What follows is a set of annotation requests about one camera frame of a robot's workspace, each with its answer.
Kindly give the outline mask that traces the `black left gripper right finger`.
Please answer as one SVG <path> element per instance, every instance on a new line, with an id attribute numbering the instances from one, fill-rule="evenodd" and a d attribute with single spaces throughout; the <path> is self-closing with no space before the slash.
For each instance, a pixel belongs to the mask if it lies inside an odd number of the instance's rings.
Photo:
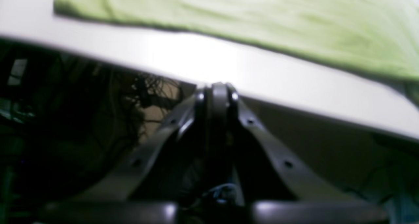
<path id="1" fill-rule="evenodd" d="M 272 135 L 232 84 L 212 84 L 209 100 L 210 152 L 237 170 L 245 201 L 355 201 Z"/>

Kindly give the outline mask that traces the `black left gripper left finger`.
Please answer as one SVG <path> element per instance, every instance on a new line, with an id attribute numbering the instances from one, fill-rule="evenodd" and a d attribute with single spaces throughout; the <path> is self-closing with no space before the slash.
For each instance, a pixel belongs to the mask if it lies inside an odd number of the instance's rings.
<path id="1" fill-rule="evenodd" d="M 135 149 L 103 179 L 71 201 L 114 202 L 126 201 L 157 166 L 163 150 L 174 141 L 178 142 L 195 120 L 195 104 L 204 100 L 208 84 L 199 84 L 194 94 L 170 112 L 158 130 L 140 148 Z"/>

